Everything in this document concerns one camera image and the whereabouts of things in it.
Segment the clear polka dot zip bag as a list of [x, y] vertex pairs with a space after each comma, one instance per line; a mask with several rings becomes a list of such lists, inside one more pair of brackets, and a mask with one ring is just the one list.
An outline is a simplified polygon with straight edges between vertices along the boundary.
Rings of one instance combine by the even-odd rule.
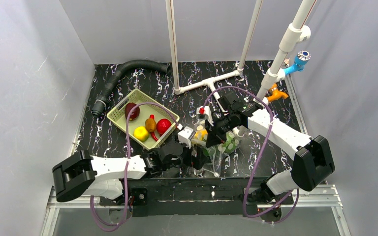
[[[205, 129], [205, 121], [198, 121], [195, 126], [195, 132], [197, 130]], [[205, 148], [207, 153], [209, 154], [209, 161], [212, 164], [212, 173], [215, 177], [219, 177], [221, 175], [221, 164], [225, 156], [230, 155], [227, 153], [220, 153], [218, 151], [218, 145], [212, 147], [206, 147], [206, 141], [197, 140], [194, 137], [191, 139], [191, 144], [195, 148]]]

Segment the red fake apple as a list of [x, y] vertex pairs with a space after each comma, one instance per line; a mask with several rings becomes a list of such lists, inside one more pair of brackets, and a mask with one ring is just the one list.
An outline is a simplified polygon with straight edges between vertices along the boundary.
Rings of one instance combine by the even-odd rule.
[[157, 122], [156, 129], [157, 132], [162, 136], [166, 131], [172, 126], [171, 121], [166, 118], [162, 118]]

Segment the pale green plastic basket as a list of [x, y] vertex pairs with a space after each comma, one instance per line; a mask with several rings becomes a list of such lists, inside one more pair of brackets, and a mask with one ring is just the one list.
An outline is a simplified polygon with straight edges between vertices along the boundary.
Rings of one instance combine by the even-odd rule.
[[[130, 121], [128, 124], [129, 128], [129, 135], [130, 138], [135, 140], [139, 145], [141, 145], [144, 149], [149, 150], [152, 148], [160, 147], [165, 140], [172, 134], [173, 130], [176, 127], [175, 121], [179, 121], [180, 117], [167, 107], [161, 105], [153, 98], [145, 94], [144, 92], [134, 89], [128, 95], [126, 95], [117, 105], [115, 105], [108, 113], [107, 117], [110, 121], [113, 122], [120, 130], [126, 132], [126, 105], [128, 103], [140, 104], [140, 103], [156, 103], [156, 105], [143, 105], [140, 106], [140, 114], [139, 116]], [[133, 136], [133, 132], [135, 128], [139, 126], [144, 126], [146, 119], [149, 118], [150, 115], [154, 115], [155, 121], [159, 121], [162, 118], [168, 119], [172, 122], [172, 128], [168, 128], [163, 135], [159, 133], [156, 134], [158, 140], [155, 141], [152, 137], [149, 137], [145, 142], [141, 142], [137, 138]]]

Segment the orange fake fruit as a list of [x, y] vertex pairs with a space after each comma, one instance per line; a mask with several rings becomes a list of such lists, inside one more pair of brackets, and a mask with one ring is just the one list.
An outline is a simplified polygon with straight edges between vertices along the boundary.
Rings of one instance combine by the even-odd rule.
[[148, 118], [145, 121], [145, 128], [149, 133], [153, 133], [157, 130], [157, 123], [153, 118]]

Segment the red fake chili pepper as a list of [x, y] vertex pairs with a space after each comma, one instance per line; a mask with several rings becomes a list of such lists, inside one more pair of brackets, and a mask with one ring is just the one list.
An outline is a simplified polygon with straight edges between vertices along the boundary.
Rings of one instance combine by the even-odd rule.
[[157, 123], [155, 121], [155, 116], [153, 114], [151, 114], [149, 116], [149, 119], [151, 120], [150, 123], [149, 123], [149, 133], [151, 135], [151, 137], [155, 140], [155, 141], [158, 141], [158, 138], [155, 134], [155, 131], [157, 130]]

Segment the yellow fake bell pepper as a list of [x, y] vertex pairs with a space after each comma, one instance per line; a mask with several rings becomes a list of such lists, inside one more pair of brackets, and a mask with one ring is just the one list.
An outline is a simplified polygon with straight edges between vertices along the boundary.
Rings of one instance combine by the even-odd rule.
[[137, 128], [134, 129], [134, 132], [133, 132], [133, 136], [141, 141], [141, 142], [145, 142], [148, 140], [149, 136], [150, 136], [150, 133], [149, 131], [146, 129], [146, 127], [144, 126], [139, 126]]

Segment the purple fake sweet potato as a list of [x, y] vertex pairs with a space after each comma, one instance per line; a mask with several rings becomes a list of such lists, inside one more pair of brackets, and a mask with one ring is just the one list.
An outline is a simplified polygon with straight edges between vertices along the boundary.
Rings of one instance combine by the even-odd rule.
[[125, 116], [129, 121], [136, 120], [140, 115], [140, 108], [135, 103], [127, 103], [125, 106]]

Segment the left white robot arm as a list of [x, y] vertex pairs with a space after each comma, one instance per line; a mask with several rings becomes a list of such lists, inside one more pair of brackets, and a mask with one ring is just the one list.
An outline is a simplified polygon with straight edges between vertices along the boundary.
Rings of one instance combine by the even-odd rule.
[[171, 141], [130, 158], [104, 158], [80, 150], [52, 168], [56, 199], [59, 203], [73, 201], [83, 195], [115, 200], [126, 192], [125, 180], [154, 178], [171, 169], [201, 169], [210, 163], [201, 146], [188, 148]]

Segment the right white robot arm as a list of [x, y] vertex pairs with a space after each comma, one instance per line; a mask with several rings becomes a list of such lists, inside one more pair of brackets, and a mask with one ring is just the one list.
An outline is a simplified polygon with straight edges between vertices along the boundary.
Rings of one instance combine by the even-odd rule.
[[238, 98], [229, 93], [219, 99], [227, 114], [220, 118], [212, 113], [205, 115], [207, 131], [206, 147], [223, 144], [227, 133], [236, 127], [244, 127], [265, 136], [279, 146], [293, 161], [290, 169], [267, 178], [248, 200], [272, 201], [277, 195], [293, 189], [312, 191], [335, 171], [328, 140], [318, 135], [311, 137], [289, 127], [269, 114], [264, 106], [255, 101]]

